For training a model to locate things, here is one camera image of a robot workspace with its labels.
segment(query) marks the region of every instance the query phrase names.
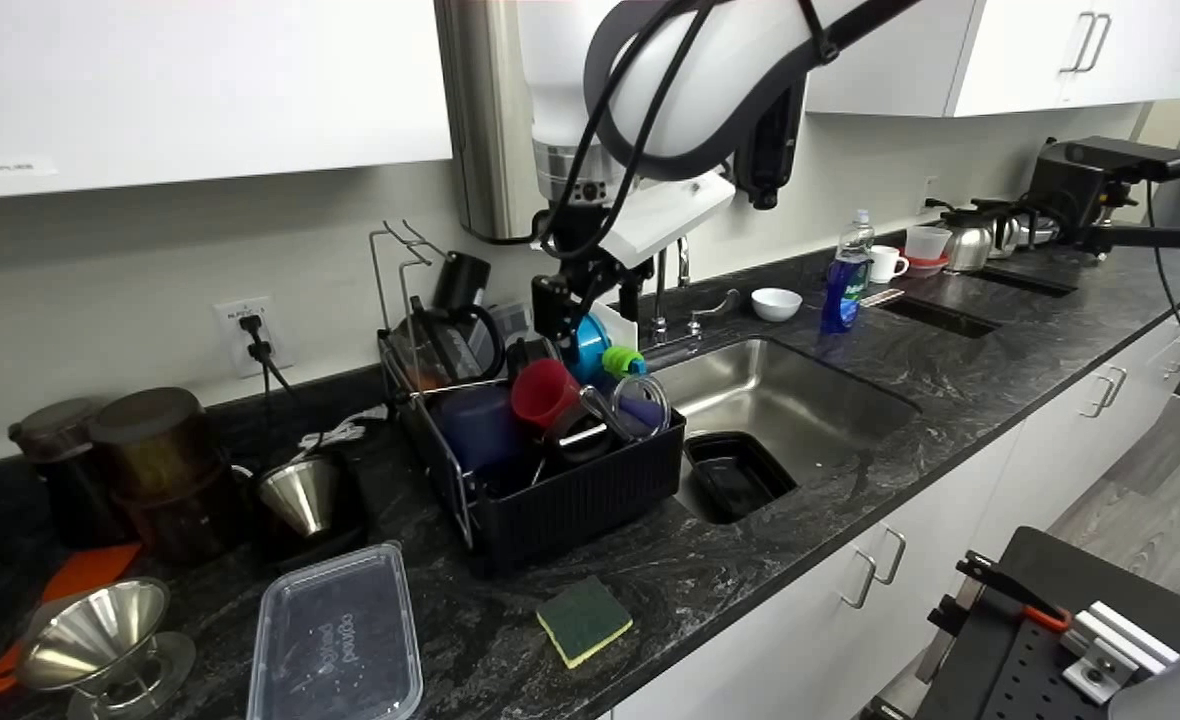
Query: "backsplash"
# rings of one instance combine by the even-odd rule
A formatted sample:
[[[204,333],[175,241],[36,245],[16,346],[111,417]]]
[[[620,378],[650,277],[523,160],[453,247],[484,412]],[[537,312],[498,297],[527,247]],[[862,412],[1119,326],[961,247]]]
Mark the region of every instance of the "backsplash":
[[[731,207],[694,231],[694,273],[823,247],[868,207],[881,228],[928,193],[1012,197],[1045,136],[1131,136],[1144,106],[989,121],[810,115],[776,213]],[[553,266],[527,247],[467,241],[449,162],[174,183],[0,200],[0,455],[3,429],[65,397],[186,385],[204,405],[249,397],[212,302],[274,297],[291,378],[375,360],[380,297],[367,231],[411,218],[444,247],[498,262],[494,297],[520,297]]]

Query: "green sponge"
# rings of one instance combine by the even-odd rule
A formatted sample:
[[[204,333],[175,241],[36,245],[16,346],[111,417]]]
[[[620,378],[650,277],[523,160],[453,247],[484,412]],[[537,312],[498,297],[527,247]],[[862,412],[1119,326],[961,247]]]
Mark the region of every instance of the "green sponge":
[[[562,587],[537,609],[565,667],[580,667],[587,655],[603,652],[632,629],[630,609],[595,575]]]

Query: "bottle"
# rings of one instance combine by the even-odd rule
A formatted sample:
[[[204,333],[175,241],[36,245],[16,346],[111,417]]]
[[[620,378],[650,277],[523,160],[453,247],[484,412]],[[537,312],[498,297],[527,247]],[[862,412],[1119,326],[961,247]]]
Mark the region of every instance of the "bottle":
[[[836,245],[833,266],[829,266],[829,297],[823,297],[823,333],[847,333],[862,315],[862,297],[868,284],[868,247],[874,247],[874,215],[868,207],[857,207],[854,228]]]
[[[857,262],[854,266],[854,297],[864,290],[868,284],[868,247],[874,247],[876,231],[874,231],[874,213],[857,207],[854,228],[845,231],[845,241],[836,245],[836,262]]]

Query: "wall outlet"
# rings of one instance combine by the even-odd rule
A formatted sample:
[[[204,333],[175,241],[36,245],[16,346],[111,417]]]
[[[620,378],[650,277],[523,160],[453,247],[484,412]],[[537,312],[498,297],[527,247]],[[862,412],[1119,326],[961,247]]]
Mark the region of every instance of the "wall outlet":
[[[274,315],[274,298],[267,297],[239,297],[239,298],[221,298],[212,302],[217,312],[217,333],[221,343],[229,350],[229,371],[231,375],[262,375],[265,366],[249,354],[254,335],[239,326],[246,315],[262,315],[262,335],[274,343],[274,360],[275,366],[283,366],[283,350],[281,350],[281,321]]]

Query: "funnel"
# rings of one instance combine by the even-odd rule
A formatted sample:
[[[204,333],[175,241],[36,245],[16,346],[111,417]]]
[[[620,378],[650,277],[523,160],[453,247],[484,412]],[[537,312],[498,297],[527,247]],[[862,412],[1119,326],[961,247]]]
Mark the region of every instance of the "funnel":
[[[262,500],[295,534],[320,534],[320,530],[329,530],[337,493],[339,493],[339,473],[337,473],[337,463],[329,463],[320,455],[306,455],[306,459],[281,463],[262,483]]]
[[[120,578],[36,620],[20,683],[61,692],[132,660],[152,638],[169,595],[157,578]]]

